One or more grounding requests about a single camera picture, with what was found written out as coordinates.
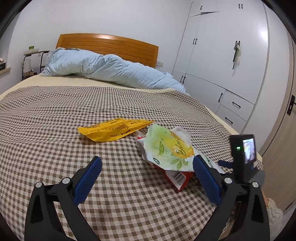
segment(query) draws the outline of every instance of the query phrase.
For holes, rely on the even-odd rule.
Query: green logo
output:
[[[160,161],[159,161],[159,160],[157,160],[157,159],[154,158],[154,157],[153,157],[153,160],[154,160],[158,165],[160,165]]]

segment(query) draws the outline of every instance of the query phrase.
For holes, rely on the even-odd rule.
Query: blue gripper pad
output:
[[[205,190],[210,202],[215,203],[217,206],[221,203],[220,187],[216,183],[211,173],[206,168],[206,163],[200,155],[197,155],[193,159],[193,169],[200,181],[202,187]]]
[[[74,189],[73,203],[78,205],[85,202],[90,190],[92,189],[94,182],[98,178],[102,171],[102,160],[97,157],[90,167],[86,170],[82,178],[77,183]]]

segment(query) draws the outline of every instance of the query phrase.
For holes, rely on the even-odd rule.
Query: white wardrobe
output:
[[[236,41],[240,51],[233,65]],[[260,0],[196,0],[172,75],[240,133],[258,97],[267,53],[267,19]]]

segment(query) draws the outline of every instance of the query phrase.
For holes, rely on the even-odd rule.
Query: black box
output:
[[[6,62],[0,62],[0,71],[6,68]]]

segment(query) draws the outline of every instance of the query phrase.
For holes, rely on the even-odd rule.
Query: camera screen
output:
[[[243,140],[245,163],[253,161],[256,157],[254,139]]]

